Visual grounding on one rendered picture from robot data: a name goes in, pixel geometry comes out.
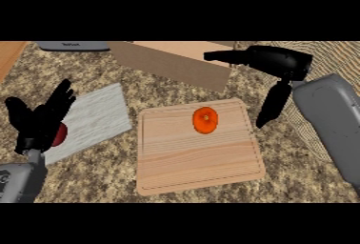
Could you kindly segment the orange squash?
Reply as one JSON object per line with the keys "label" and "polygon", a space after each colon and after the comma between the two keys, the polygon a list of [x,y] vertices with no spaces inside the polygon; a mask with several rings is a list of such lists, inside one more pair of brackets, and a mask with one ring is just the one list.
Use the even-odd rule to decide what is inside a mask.
{"label": "orange squash", "polygon": [[219,114],[211,107],[200,108],[194,113],[194,126],[200,133],[211,133],[219,126]]}

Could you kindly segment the white cloth placemat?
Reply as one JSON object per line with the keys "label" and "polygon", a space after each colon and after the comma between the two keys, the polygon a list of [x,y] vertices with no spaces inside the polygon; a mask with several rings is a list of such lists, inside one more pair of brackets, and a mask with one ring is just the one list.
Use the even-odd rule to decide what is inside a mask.
{"label": "white cloth placemat", "polygon": [[76,100],[64,123],[68,136],[64,143],[45,153],[48,165],[133,128],[118,83],[89,92]]}

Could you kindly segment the grey flat appliance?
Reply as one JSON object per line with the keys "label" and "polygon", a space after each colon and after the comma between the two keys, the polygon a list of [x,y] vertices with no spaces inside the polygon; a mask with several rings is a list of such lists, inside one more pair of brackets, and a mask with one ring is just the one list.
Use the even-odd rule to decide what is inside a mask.
{"label": "grey flat appliance", "polygon": [[107,41],[37,41],[45,51],[110,51]]}

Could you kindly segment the pale wooden cutting board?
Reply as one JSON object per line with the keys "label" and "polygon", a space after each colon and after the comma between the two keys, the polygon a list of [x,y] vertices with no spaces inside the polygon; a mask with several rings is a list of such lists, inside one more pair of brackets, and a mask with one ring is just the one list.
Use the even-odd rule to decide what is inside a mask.
{"label": "pale wooden cutting board", "polygon": [[[195,130],[195,110],[219,114],[217,129]],[[147,109],[138,116],[136,189],[170,193],[260,179],[266,175],[247,105],[241,99]]]}

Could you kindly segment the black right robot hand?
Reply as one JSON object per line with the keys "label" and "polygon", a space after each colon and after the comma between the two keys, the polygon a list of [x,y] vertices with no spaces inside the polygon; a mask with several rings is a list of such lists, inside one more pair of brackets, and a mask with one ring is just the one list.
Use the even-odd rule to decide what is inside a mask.
{"label": "black right robot hand", "polygon": [[256,126],[262,128],[282,113],[293,90],[290,82],[306,79],[313,56],[281,47],[250,46],[244,51],[210,51],[204,54],[204,59],[234,65],[247,65],[281,78],[267,93],[257,116]]}

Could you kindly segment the wicker basket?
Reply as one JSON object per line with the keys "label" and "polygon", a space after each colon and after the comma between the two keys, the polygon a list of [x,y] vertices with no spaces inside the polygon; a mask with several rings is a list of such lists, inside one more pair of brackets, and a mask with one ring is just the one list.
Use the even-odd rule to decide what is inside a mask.
{"label": "wicker basket", "polygon": [[[360,96],[360,41],[259,41],[257,44],[309,53],[315,59],[307,80],[316,80],[321,76],[337,73]],[[298,111],[293,99],[287,101],[282,117],[296,129],[316,158],[331,161],[316,130]]]}

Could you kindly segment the red round fruit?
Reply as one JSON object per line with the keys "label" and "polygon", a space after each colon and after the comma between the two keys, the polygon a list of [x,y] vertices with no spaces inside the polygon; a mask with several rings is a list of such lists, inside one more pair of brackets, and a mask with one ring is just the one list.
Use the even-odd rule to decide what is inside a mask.
{"label": "red round fruit", "polygon": [[52,142],[52,147],[57,147],[62,144],[62,142],[67,139],[67,136],[68,136],[68,127],[64,123],[61,123],[59,130],[58,130],[54,142]]}

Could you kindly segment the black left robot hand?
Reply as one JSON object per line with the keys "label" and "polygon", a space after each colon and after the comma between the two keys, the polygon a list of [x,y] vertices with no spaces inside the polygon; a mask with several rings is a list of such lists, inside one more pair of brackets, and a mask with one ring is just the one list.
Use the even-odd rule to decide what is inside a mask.
{"label": "black left robot hand", "polygon": [[18,130],[15,152],[24,154],[31,149],[46,152],[59,131],[61,122],[76,102],[73,82],[65,79],[48,101],[31,110],[18,97],[8,97],[5,104],[9,120]]}

